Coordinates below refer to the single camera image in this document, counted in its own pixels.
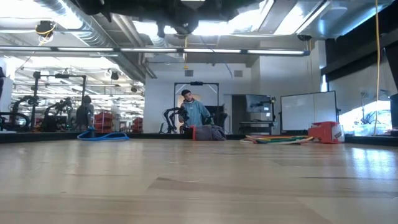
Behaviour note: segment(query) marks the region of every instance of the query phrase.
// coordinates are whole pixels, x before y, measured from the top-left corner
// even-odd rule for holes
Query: wooden floor
[[[398,151],[238,141],[0,144],[0,223],[393,223]]]

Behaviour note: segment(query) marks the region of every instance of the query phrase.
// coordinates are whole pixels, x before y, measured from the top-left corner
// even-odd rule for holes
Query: blue cable
[[[86,131],[84,133],[79,134],[77,136],[77,139],[82,140],[82,141],[130,140],[130,138],[127,137],[126,133],[121,133],[121,132],[109,133],[109,134],[105,134],[104,136],[97,137],[97,138],[83,138],[83,136],[88,134],[90,131],[93,131],[93,130],[88,130],[88,131]],[[124,136],[123,137],[115,137],[115,138],[110,137],[110,136],[115,135],[115,134],[122,134]]]

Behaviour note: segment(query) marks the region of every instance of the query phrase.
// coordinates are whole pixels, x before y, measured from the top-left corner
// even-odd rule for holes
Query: whiteboard
[[[282,130],[308,130],[312,123],[336,121],[335,92],[282,96]]]

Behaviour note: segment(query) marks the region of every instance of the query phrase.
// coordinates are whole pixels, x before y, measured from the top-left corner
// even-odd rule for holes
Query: computer monitor
[[[265,95],[246,95],[246,112],[266,113],[271,116],[271,97]]]

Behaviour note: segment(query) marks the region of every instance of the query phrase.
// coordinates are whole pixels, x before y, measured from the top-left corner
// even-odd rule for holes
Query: dark cap
[[[191,91],[189,90],[182,90],[181,95],[185,96],[187,93],[190,93]]]

